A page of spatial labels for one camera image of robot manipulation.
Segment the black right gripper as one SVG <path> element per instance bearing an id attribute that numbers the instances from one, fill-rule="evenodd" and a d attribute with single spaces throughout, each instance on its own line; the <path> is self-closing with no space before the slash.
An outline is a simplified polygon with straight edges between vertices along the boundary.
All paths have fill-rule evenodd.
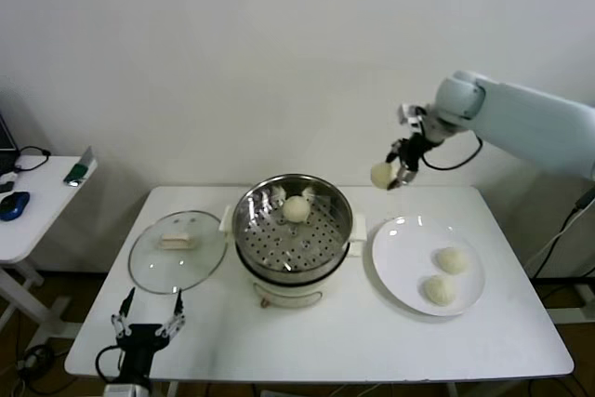
<path id="1" fill-rule="evenodd" d="M 417 176 L 420 160 L 433 149 L 433 143 L 420 133 L 413 133 L 408 139 L 397 139 L 390 145 L 385 158 L 387 164 L 400 159 L 401 165 L 392 176 L 388 190 L 395 190 L 412 183 Z"/>

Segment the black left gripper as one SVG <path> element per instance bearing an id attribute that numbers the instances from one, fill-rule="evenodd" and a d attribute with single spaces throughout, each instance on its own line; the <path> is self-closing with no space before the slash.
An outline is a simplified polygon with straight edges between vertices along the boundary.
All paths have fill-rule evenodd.
<path id="1" fill-rule="evenodd" d="M 182 290 L 177 293 L 172 317 L 164 324 L 132 324 L 129 313 L 136 288 L 132 287 L 122 301 L 119 311 L 111 317 L 116 345 L 124 353 L 120 373 L 115 379 L 119 384 L 134 384 L 150 387 L 150 373 L 154 355 L 168 346 L 168 338 L 175 337 L 185 325 Z"/>

